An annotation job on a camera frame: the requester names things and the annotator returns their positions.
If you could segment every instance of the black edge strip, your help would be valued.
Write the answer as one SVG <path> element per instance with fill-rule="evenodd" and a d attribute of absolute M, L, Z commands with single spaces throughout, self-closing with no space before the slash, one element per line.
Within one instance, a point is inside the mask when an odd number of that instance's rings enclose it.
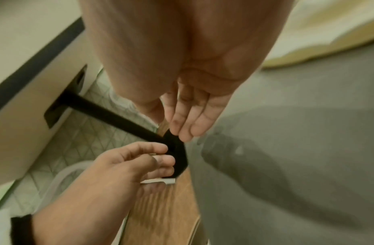
<path fill-rule="evenodd" d="M 85 29 L 77 19 L 0 84 L 0 110 Z"/>

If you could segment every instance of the wooden surface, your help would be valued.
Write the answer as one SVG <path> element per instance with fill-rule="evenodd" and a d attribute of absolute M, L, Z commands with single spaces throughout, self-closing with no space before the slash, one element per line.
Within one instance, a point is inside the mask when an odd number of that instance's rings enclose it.
<path fill-rule="evenodd" d="M 168 129 L 162 123 L 158 133 Z M 165 191 L 142 198 L 129 213 L 122 245 L 187 245 L 199 218 L 189 169 Z"/>

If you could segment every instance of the black wristband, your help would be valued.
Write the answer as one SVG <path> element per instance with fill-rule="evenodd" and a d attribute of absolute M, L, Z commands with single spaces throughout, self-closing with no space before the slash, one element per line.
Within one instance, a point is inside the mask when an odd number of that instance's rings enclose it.
<path fill-rule="evenodd" d="M 12 245 L 36 245 L 32 230 L 32 215 L 11 218 Z"/>

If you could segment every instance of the black pole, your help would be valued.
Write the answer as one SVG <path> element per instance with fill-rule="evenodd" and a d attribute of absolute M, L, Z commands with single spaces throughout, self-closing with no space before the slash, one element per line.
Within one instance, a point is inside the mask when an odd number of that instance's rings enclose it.
<path fill-rule="evenodd" d="M 84 114 L 94 117 L 109 125 L 112 125 L 137 137 L 140 137 L 143 140 L 149 142 L 163 143 L 166 144 L 170 150 L 174 149 L 173 142 L 166 140 L 160 135 L 151 132 L 148 129 L 143 128 L 93 102 L 88 101 L 79 96 L 78 94 L 70 92 L 69 90 L 65 90 L 60 95 L 58 100 L 62 104 L 65 104 L 73 108 L 74 110 L 80 111 Z"/>

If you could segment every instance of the tiled floor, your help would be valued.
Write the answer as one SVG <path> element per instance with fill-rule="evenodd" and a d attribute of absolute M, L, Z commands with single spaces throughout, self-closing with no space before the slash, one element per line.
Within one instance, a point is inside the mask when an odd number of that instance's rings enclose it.
<path fill-rule="evenodd" d="M 109 100 L 110 84 L 106 73 L 86 93 L 85 98 L 151 130 L 156 128 L 140 116 L 117 108 Z M 102 152 L 121 147 L 139 138 L 127 134 L 87 115 L 73 111 L 24 178 L 15 184 L 2 208 L 10 208 L 12 216 L 32 213 L 40 203 L 55 175 L 63 168 L 83 160 L 94 160 Z M 67 177 L 60 191 L 69 186 L 80 174 Z"/>

